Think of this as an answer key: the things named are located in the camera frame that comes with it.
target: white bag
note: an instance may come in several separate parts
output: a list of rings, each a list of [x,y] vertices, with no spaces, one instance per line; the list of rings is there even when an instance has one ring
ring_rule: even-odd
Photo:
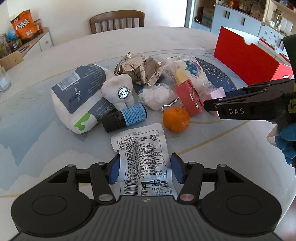
[[[111,71],[90,64],[78,67],[52,87],[56,113],[71,131],[76,134],[89,131],[114,109],[101,93],[103,83],[113,76]]]

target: jar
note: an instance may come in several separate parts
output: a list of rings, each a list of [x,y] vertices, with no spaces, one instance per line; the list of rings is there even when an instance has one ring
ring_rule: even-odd
[[[37,34],[42,34],[43,33],[43,26],[41,23],[41,19],[37,19],[36,21],[34,21],[36,30],[37,30]]]
[[[229,7],[231,7],[231,8],[233,8],[233,6],[234,6],[234,1],[229,1]]]

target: glass cup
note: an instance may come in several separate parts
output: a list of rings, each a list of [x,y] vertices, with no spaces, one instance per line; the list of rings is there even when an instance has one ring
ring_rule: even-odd
[[[6,92],[11,86],[11,78],[4,67],[0,66],[0,91]]]

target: metal badge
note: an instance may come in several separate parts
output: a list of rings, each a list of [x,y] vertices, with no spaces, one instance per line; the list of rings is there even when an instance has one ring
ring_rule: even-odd
[[[118,90],[118,97],[120,99],[126,99],[130,92],[131,91],[128,88],[126,88],[125,86],[120,87],[119,90]]]

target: hand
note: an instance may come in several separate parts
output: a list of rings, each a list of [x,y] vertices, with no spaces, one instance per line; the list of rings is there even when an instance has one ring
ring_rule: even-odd
[[[276,146],[283,151],[286,162],[292,164],[292,159],[296,156],[296,150],[288,146],[288,141],[296,141],[296,123],[293,123],[281,130],[280,136],[275,136]]]

